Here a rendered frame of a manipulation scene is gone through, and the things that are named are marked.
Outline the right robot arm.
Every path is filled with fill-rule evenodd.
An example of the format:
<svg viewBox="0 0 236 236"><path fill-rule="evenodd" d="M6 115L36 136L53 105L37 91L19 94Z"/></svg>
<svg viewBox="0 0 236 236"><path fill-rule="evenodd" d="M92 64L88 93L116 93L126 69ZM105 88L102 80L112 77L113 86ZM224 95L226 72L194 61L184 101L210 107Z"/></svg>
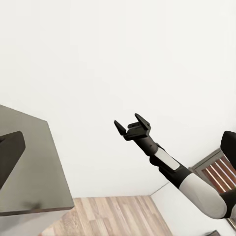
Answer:
<svg viewBox="0 0 236 236"><path fill-rule="evenodd" d="M128 131L116 120L114 124L126 141L134 141L149 156L149 162L179 189L203 214L212 219L236 218L236 188L219 194L188 168L171 157L150 137L150 123L139 114L138 122L128 125Z"/></svg>

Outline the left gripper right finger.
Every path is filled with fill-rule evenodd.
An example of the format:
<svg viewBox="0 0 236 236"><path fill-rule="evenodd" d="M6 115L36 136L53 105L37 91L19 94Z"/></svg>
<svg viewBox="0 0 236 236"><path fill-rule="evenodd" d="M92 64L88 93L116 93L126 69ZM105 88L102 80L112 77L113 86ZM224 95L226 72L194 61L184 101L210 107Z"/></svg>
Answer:
<svg viewBox="0 0 236 236"><path fill-rule="evenodd" d="M225 131L222 136L220 148L236 170L236 133Z"/></svg>

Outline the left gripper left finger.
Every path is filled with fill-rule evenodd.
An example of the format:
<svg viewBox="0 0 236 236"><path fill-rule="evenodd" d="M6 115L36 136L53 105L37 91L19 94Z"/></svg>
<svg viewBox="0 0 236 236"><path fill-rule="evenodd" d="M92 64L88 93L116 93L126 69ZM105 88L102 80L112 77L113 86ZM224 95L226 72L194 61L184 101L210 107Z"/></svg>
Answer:
<svg viewBox="0 0 236 236"><path fill-rule="evenodd" d="M22 131L0 136L0 190L26 149Z"/></svg>

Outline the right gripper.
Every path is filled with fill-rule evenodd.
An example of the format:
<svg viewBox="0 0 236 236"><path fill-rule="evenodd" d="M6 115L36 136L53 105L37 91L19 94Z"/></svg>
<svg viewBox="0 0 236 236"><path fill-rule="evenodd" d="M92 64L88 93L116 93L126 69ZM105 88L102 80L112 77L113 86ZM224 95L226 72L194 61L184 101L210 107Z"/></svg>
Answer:
<svg viewBox="0 0 236 236"><path fill-rule="evenodd" d="M135 116L141 125L140 127L128 129L128 131L126 131L126 129L124 129L116 120L114 120L114 124L120 135L123 136L126 141L134 141L142 149L142 151L144 151L149 149L154 142L149 135L151 125L139 114L135 114Z"/></svg>

